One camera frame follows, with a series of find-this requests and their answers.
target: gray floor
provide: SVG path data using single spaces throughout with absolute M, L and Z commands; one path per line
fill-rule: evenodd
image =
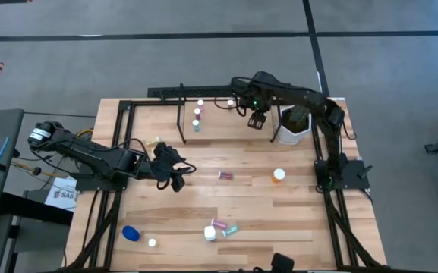
M 438 0 L 310 0 L 317 31 L 438 30 Z M 0 36 L 306 31 L 301 0 L 35 0 L 0 5 Z M 394 268 L 438 271 L 438 36 L 320 38 L 332 96 L 347 99 L 369 173 L 377 223 Z M 319 89 L 308 38 L 0 42 L 0 108 L 95 115 L 107 97 L 147 87 L 225 84 L 265 70 Z M 93 118 L 25 115 L 73 132 Z M 65 162 L 67 167 L 72 162 Z M 8 192 L 40 188 L 17 171 Z M 61 251 L 22 256 L 17 271 L 52 270 Z

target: blue bottle cap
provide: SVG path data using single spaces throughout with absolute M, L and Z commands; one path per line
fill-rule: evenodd
M 140 233 L 136 230 L 136 228 L 131 226 L 125 226 L 122 229 L 122 235 L 124 235 L 124 238 L 131 240 L 133 242 L 138 241 L 141 237 Z

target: wooden table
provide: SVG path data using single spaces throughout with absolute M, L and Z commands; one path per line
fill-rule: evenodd
M 93 141 L 111 145 L 118 102 L 101 101 Z M 351 132 L 345 101 L 340 99 L 338 104 L 345 109 L 345 123 Z M 295 269 L 336 267 L 323 196 L 314 189 L 316 156 L 311 135 L 296 146 L 269 140 L 205 140 L 185 145 L 176 127 L 176 115 L 176 107 L 137 107 L 131 137 L 151 140 L 160 136 L 196 165 L 197 171 L 186 177 L 187 184 L 180 193 L 174 193 L 171 187 L 157 190 L 155 181 L 130 180 L 121 201 L 112 271 L 251 270 L 254 266 L 269 270 L 275 252 L 293 258 Z M 124 115 L 121 136 L 126 120 Z M 347 156 L 358 157 L 355 141 L 342 134 L 342 142 Z M 136 143 L 131 148 L 140 149 Z M 280 184 L 271 181 L 276 168 L 286 171 L 286 179 Z M 219 180 L 219 171 L 233 173 L 234 180 Z M 344 192 L 351 229 L 372 257 L 385 263 L 369 199 L 359 190 Z M 80 252 L 92 198 L 91 192 L 78 197 L 66 249 L 69 262 Z M 99 201 L 90 235 L 96 225 L 98 205 Z M 237 224 L 239 232 L 230 237 L 218 235 L 215 242 L 205 241 L 203 229 L 212 218 Z M 124 239 L 121 229 L 125 225 L 142 231 L 143 239 Z M 339 237 L 348 265 L 342 232 Z M 105 234 L 97 265 L 103 264 L 106 238 Z M 150 238 L 156 239 L 156 247 L 147 245 Z

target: paper sheet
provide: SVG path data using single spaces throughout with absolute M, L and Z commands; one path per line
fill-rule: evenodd
M 77 181 L 72 177 L 56 178 L 49 195 L 46 197 L 45 205 L 73 212 L 77 204 L 76 183 Z

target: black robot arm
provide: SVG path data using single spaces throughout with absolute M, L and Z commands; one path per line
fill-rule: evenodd
M 151 160 L 144 146 L 143 152 L 120 148 L 120 145 L 108 148 L 77 137 L 54 121 L 37 123 L 28 137 L 28 143 L 30 150 L 38 157 L 38 152 L 55 151 L 90 167 L 92 174 L 70 174 L 76 179 L 92 176 L 112 182 L 115 177 L 125 176 L 138 180 L 155 179 L 158 182 L 167 182 L 166 185 L 172 180 L 173 190 L 178 192 L 184 186 L 182 175 L 196 169 L 193 165 L 185 163 L 185 158 L 182 158 L 176 149 L 163 142 L 158 143 L 153 151 L 155 158 Z M 173 166 L 178 163 L 185 163 L 190 167 L 175 170 Z
M 328 151 L 327 172 L 333 181 L 342 180 L 342 169 L 347 157 L 340 152 L 340 132 L 344 122 L 344 111 L 322 93 L 304 87 L 292 86 L 278 81 L 273 75 L 259 71 L 252 79 L 234 77 L 232 93 L 238 98 L 238 112 L 242 108 L 253 110 L 248 126 L 261 129 L 266 120 L 265 113 L 271 109 L 273 97 L 286 104 L 303 105 L 308 108 L 315 124 L 325 135 Z

